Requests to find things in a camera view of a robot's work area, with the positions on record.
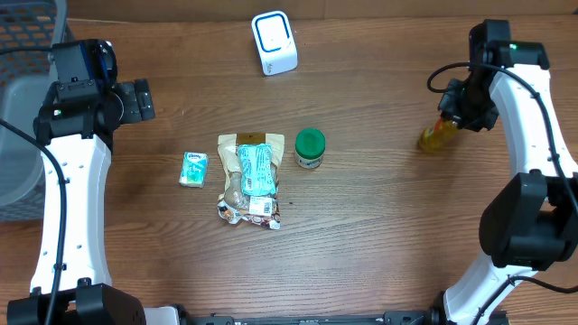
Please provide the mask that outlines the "yellow drink bottle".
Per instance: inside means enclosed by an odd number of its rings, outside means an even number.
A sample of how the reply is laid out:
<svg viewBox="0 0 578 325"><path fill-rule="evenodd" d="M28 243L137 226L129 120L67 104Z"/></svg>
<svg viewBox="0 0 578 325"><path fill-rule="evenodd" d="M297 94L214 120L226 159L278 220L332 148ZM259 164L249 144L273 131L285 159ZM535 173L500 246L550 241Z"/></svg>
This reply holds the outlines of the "yellow drink bottle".
<svg viewBox="0 0 578 325"><path fill-rule="evenodd" d="M425 152L437 152L451 142L458 132L459 127L455 121L439 117L432 126L423 130L417 144Z"/></svg>

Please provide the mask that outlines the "teal tissue pack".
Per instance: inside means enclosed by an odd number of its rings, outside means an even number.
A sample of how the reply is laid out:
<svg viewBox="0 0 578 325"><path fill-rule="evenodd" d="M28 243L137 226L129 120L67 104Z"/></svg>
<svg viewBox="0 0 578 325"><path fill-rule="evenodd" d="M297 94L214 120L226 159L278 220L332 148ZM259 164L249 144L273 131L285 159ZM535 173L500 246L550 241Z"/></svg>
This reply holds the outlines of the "teal tissue pack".
<svg viewBox="0 0 578 325"><path fill-rule="evenodd" d="M205 183L209 164L206 153L185 152L179 183L184 187L202 188Z"/></svg>

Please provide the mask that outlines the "brown nut pouch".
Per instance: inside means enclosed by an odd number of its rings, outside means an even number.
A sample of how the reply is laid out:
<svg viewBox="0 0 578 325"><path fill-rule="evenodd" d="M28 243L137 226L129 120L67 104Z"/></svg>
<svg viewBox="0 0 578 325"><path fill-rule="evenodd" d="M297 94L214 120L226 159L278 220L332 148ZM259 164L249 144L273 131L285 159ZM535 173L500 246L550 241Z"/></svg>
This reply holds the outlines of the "brown nut pouch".
<svg viewBox="0 0 578 325"><path fill-rule="evenodd" d="M242 144L269 144L272 148L272 174L276 185L276 194L270 196L248 196L241 190L241 167L238 159L238 147ZM218 153L225 172L225 190L219 202L227 209L240 214L271 216L278 193L279 180L277 170L284 156L285 138L280 134L239 133L220 135Z"/></svg>

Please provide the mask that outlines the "green lid jar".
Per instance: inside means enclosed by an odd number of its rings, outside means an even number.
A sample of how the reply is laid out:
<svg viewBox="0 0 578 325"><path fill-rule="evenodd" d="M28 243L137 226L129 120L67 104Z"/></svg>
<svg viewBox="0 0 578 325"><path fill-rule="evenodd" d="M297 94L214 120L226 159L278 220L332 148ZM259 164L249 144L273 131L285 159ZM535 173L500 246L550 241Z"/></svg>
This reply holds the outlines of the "green lid jar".
<svg viewBox="0 0 578 325"><path fill-rule="evenodd" d="M324 134L315 128L305 128L295 139L295 160L304 169L315 169L322 164L325 149Z"/></svg>

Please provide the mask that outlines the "teal snack packet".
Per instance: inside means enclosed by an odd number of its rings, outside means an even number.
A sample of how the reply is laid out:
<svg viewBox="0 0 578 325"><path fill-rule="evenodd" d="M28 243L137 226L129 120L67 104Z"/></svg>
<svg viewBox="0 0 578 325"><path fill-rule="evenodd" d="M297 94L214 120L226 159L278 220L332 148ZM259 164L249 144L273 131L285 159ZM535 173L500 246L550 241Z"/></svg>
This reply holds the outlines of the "teal snack packet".
<svg viewBox="0 0 578 325"><path fill-rule="evenodd" d="M242 144L238 147L241 190L248 196L276 194L272 174L272 148L269 144Z"/></svg>

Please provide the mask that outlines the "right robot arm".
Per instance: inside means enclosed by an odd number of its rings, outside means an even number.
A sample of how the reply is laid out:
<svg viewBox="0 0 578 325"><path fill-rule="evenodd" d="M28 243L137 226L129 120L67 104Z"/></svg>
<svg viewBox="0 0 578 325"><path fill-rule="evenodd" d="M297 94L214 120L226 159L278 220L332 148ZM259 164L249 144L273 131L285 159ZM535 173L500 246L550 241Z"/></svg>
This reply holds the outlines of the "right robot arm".
<svg viewBox="0 0 578 325"><path fill-rule="evenodd" d="M481 251L442 296L442 324L497 324L494 310L523 282L568 260L577 247L577 163L566 147L540 42L511 38L487 19L469 33L470 72L441 90L441 118L479 132L500 120L511 179L483 211Z"/></svg>

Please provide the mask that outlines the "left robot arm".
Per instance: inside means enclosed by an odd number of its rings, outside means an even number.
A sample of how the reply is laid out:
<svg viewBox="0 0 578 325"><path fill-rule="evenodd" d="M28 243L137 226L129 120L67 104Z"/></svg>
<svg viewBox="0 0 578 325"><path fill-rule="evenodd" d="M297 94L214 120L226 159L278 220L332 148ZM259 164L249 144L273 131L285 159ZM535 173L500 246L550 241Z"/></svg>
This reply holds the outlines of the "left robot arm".
<svg viewBox="0 0 578 325"><path fill-rule="evenodd" d="M41 252L30 295L7 304L10 324L144 324L145 309L114 288L104 245L104 196L114 132L152 120L146 79L119 82L109 42L57 43L49 49L57 78L34 135L6 129L41 152L45 199Z"/></svg>

